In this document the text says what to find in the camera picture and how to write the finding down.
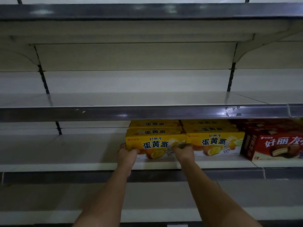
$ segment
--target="person's left hand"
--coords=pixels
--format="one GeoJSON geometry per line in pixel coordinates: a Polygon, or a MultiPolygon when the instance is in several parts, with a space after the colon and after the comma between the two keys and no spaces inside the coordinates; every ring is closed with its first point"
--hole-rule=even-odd
{"type": "Polygon", "coordinates": [[[125,143],[120,145],[120,150],[118,154],[118,166],[117,168],[123,168],[125,171],[129,171],[131,174],[131,169],[137,158],[137,154],[140,152],[138,149],[133,149],[131,151],[126,150],[125,143]]]}

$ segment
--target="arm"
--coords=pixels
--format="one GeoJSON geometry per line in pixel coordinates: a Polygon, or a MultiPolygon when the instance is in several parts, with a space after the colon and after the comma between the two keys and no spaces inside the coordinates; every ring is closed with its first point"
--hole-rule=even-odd
{"type": "Polygon", "coordinates": [[[260,227],[261,225],[233,201],[195,163],[191,145],[173,151],[181,164],[201,219],[206,226],[260,227]]]}
{"type": "Polygon", "coordinates": [[[115,227],[120,225],[126,180],[137,157],[138,150],[127,151],[120,146],[118,166],[105,187],[77,218],[73,227],[115,227]]]}

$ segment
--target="shelving unit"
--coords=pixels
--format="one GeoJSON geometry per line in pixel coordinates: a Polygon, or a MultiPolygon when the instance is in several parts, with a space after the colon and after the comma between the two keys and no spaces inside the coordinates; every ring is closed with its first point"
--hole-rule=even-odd
{"type": "MultiPolygon", "coordinates": [[[[0,225],[74,222],[130,120],[303,117],[301,0],[145,2],[0,0],[0,225]]],[[[256,219],[301,218],[302,160],[196,162],[256,219]]],[[[140,221],[200,221],[175,159],[135,163],[140,221]]]]}

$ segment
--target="hand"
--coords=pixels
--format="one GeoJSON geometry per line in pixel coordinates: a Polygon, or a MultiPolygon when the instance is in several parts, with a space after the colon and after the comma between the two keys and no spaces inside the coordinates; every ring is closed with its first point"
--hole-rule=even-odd
{"type": "Polygon", "coordinates": [[[134,162],[136,161],[137,154],[140,150],[133,149],[131,151],[127,151],[125,147],[125,143],[120,145],[120,150],[118,154],[118,166],[117,168],[123,168],[124,171],[129,171],[129,175],[131,174],[131,169],[134,166],[134,162]]]}
{"type": "Polygon", "coordinates": [[[186,161],[195,162],[194,150],[190,143],[188,143],[183,149],[173,146],[172,151],[175,153],[177,160],[181,165],[186,161]]]}

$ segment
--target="yellow box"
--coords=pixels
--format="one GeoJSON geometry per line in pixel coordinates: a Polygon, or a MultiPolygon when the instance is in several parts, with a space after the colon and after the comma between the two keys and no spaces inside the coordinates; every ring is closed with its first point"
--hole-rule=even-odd
{"type": "Polygon", "coordinates": [[[132,120],[128,128],[154,128],[181,126],[179,120],[132,120]]]}
{"type": "Polygon", "coordinates": [[[137,159],[174,157],[171,148],[185,146],[185,132],[182,127],[128,129],[125,136],[127,150],[139,149],[137,159]]]}
{"type": "Polygon", "coordinates": [[[195,156],[239,155],[245,133],[233,126],[184,126],[195,156]]]}
{"type": "Polygon", "coordinates": [[[221,125],[231,124],[228,119],[183,119],[181,120],[181,123],[183,126],[187,125],[206,125],[206,126],[212,126],[212,125],[221,125]]]}

